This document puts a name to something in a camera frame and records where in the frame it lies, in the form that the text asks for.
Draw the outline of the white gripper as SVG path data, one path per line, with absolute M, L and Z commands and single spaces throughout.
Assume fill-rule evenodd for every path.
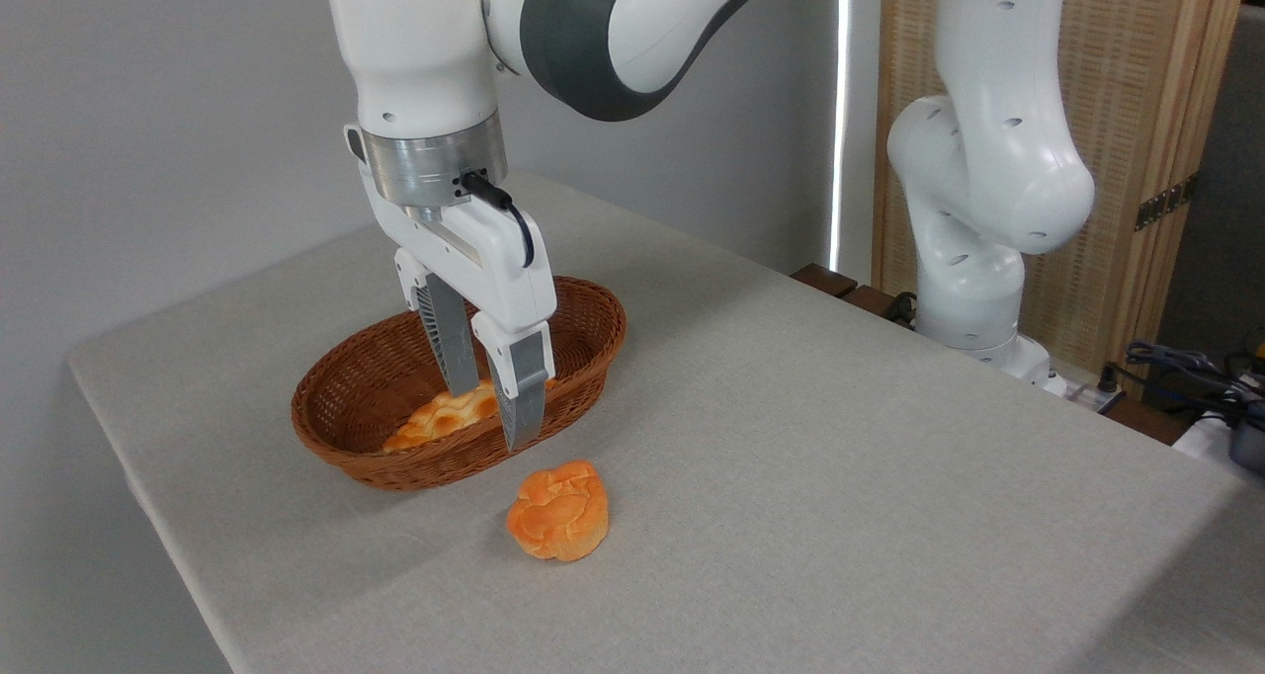
M 501 126 L 414 139 L 374 137 L 355 125 L 344 133 L 379 228 L 402 247 L 393 254 L 398 282 L 449 393 L 479 384 L 473 328 L 507 450 L 533 443 L 541 435 L 546 381 L 555 376 L 546 319 L 557 298 L 538 226 L 495 204 L 506 197 Z M 463 296 L 482 310 L 471 326 Z

